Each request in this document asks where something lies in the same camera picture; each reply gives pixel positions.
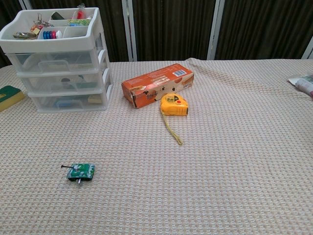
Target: white plastic drawer unit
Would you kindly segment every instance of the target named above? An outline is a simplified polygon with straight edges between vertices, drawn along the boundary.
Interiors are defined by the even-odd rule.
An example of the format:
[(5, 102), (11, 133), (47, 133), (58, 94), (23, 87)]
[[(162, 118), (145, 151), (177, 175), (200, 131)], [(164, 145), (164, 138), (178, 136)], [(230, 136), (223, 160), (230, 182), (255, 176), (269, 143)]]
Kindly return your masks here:
[(101, 93), (110, 69), (92, 74), (21, 77), (30, 95)]
[[(65, 19), (77, 9), (39, 9), (20, 11), (15, 19), (0, 32), (0, 46), (15, 66), (18, 76), (36, 74), (78, 74), (82, 71), (97, 72), (101, 69), (102, 51), (106, 52), (105, 38), (98, 8), (86, 8), (92, 16), (88, 26), (68, 26), (67, 20), (55, 27), (44, 27), (36, 40), (14, 39), (15, 32), (29, 32), (38, 13), (42, 19), (55, 24), (51, 15), (60, 13)], [(61, 39), (43, 39), (44, 31), (60, 30)]]
[(31, 97), (39, 113), (64, 113), (106, 110), (107, 97), (102, 94)]

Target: plastic drawer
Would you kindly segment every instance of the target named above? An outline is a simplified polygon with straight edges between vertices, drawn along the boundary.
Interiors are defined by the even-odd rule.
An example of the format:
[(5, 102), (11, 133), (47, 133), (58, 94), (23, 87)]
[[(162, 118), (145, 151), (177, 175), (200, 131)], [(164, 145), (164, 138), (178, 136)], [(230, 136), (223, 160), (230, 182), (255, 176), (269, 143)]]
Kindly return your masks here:
[(94, 74), (21, 77), (21, 80), (32, 96), (96, 94), (103, 91), (102, 76), (100, 71)]
[(7, 53), (18, 76), (98, 72), (96, 50), (44, 53)]
[(105, 93), (30, 97), (37, 105), (39, 113), (99, 111), (106, 110), (108, 104)]

